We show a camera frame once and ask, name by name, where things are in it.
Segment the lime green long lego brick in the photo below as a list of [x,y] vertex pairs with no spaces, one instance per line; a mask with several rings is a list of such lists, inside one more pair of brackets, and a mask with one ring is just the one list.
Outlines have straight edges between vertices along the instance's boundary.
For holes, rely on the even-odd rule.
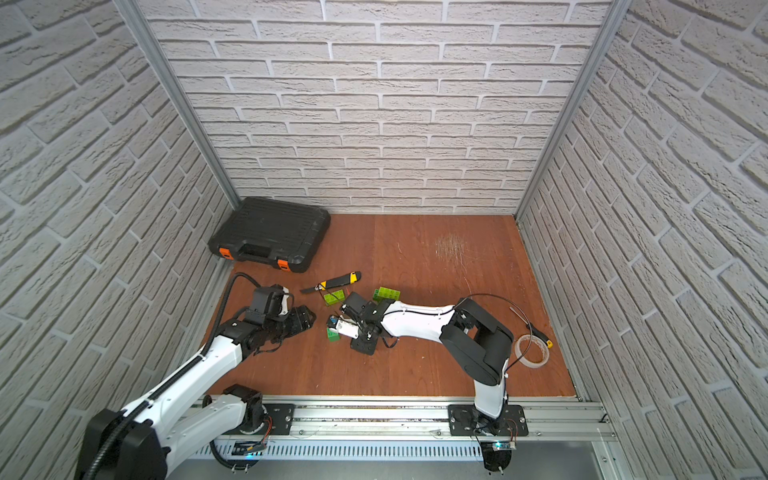
[[322,293],[322,298],[327,306],[341,304],[346,299],[346,292],[343,289],[335,291],[326,291]]

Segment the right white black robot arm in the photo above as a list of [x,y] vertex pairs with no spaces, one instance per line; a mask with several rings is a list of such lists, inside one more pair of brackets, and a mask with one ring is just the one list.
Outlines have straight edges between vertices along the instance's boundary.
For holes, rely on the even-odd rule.
[[376,302],[353,293],[342,303],[341,313],[329,317],[327,327],[348,337],[351,348],[366,355],[374,354],[386,336],[439,343],[472,378],[475,410],[494,420],[503,412],[514,335],[472,299],[432,307],[388,298]]

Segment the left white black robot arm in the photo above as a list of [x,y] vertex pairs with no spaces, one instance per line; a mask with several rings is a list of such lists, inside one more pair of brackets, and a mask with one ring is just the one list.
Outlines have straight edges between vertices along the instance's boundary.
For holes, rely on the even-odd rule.
[[190,409],[221,377],[266,344],[281,346],[316,320],[279,285],[255,290],[250,305],[219,323],[205,345],[157,386],[88,423],[77,479],[164,479],[220,435],[241,430],[266,438],[274,425],[262,393],[233,385],[196,412]]

